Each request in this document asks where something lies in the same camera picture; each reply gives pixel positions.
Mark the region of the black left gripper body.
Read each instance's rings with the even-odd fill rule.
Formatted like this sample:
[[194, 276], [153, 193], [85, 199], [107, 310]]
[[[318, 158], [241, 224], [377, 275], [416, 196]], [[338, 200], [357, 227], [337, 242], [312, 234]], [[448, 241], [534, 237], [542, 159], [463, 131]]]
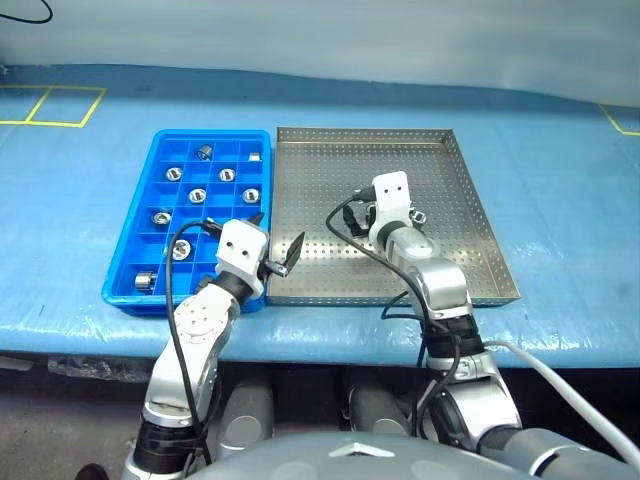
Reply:
[[285, 278], [289, 275], [290, 265], [288, 260], [277, 262], [275, 260], [264, 258], [260, 263], [257, 276], [260, 280], [267, 280], [271, 275]]

